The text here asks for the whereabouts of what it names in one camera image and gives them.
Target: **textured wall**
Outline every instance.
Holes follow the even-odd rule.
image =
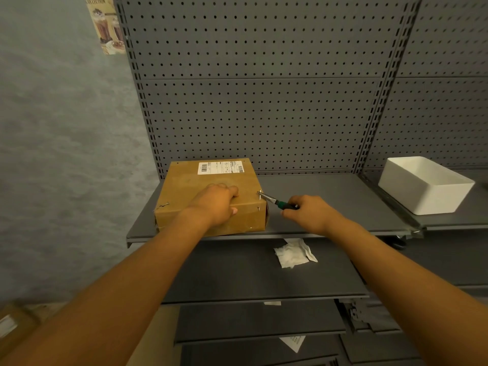
[[[66,300],[130,252],[154,161],[84,0],[8,0],[0,30],[0,301]]]

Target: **crumpled paper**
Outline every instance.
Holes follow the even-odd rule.
[[[285,239],[285,241],[285,246],[274,248],[281,268],[293,268],[297,264],[307,263],[309,260],[318,262],[303,239]]]

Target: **white plastic bin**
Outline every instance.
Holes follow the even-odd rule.
[[[474,181],[424,157],[388,158],[378,184],[413,214],[455,212]]]

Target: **poster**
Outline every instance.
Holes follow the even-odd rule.
[[[125,54],[124,35],[113,0],[85,0],[101,49],[107,55]]]

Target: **hand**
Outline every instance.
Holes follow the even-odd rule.
[[[288,203],[297,204],[300,208],[297,210],[285,209],[281,215],[316,235],[327,236],[331,227],[337,221],[345,218],[324,202],[320,196],[295,195],[290,198]]]
[[[210,228],[224,223],[237,213],[237,208],[230,206],[235,196],[239,196],[237,186],[210,184],[193,198],[187,208],[201,212],[208,219]]]

